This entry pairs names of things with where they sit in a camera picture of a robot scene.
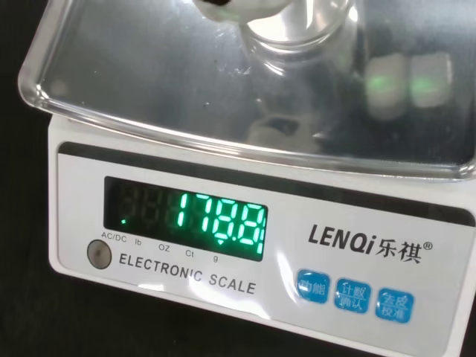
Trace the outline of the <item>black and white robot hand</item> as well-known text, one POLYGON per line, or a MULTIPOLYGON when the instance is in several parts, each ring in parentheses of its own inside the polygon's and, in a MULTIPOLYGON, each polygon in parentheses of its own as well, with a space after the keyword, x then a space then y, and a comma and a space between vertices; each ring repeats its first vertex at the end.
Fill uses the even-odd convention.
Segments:
POLYGON ((215 22, 238 22, 239 14, 233 1, 193 0, 193 4, 206 18, 215 22))

